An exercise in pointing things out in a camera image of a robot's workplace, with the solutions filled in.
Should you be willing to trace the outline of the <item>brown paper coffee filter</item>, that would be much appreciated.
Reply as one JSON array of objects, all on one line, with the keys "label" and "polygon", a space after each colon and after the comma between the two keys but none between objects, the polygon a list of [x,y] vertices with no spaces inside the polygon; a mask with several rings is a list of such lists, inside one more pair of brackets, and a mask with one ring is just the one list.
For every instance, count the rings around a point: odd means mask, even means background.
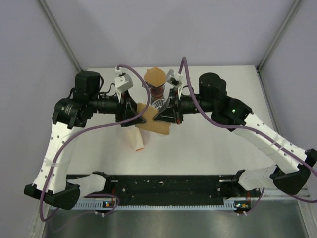
[{"label": "brown paper coffee filter", "polygon": [[166,74],[158,67],[152,67],[146,70],[144,80],[151,87],[160,87],[166,83]]}]

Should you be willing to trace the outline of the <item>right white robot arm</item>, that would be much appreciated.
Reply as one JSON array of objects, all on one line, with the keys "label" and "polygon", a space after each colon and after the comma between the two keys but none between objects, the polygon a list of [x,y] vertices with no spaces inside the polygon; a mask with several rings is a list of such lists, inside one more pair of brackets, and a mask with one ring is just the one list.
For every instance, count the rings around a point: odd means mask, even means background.
[{"label": "right white robot arm", "polygon": [[166,79],[173,88],[154,121],[181,124],[185,114],[211,113],[214,125],[246,139],[274,161],[267,168],[238,171],[231,184],[235,195],[256,188],[277,188],[292,196],[300,192],[317,161],[316,150],[297,147],[267,126],[249,106],[227,95],[226,81],[215,73],[201,75],[199,92],[190,95],[182,94],[184,75],[170,70]]}]

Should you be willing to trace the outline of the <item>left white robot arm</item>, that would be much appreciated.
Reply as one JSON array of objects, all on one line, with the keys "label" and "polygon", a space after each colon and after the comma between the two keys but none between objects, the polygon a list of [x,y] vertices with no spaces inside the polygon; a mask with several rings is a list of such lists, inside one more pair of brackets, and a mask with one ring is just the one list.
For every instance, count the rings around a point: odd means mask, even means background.
[{"label": "left white robot arm", "polygon": [[76,140],[88,131],[86,124],[94,114],[113,114],[112,126],[146,122],[128,92],[133,86],[129,75],[121,73],[116,78],[115,96],[101,92],[103,83],[99,73],[81,71],[75,76],[75,86],[69,96],[60,99],[54,107],[50,141],[41,169],[33,183],[24,188],[25,195],[39,200],[40,210],[44,204],[70,210],[82,197],[95,192],[105,197],[112,192],[112,184],[102,172],[66,180]]}]

